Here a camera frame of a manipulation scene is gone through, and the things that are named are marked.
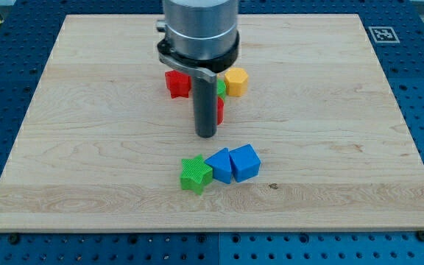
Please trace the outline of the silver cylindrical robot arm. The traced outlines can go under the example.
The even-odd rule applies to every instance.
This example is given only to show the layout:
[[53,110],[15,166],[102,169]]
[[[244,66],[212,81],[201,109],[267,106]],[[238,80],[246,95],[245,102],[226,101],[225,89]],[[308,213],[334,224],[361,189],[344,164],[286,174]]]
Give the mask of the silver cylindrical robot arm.
[[195,133],[216,134],[217,74],[239,55],[237,0],[163,0],[156,29],[159,61],[191,78]]

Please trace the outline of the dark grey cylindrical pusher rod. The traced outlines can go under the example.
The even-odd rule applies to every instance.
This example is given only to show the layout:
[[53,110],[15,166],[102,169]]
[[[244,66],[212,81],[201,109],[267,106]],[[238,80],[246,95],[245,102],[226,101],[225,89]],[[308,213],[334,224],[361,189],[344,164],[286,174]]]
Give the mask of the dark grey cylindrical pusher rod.
[[194,106],[194,126],[201,138],[210,138],[216,134],[217,126],[217,78],[212,82],[199,77],[191,78]]

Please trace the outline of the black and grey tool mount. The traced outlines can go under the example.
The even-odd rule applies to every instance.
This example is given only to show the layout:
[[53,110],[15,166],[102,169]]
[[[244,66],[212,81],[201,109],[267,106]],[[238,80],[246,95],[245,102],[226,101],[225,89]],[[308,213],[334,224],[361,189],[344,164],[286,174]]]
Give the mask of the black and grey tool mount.
[[159,60],[177,71],[208,82],[235,63],[240,35],[236,20],[158,20],[164,34]]

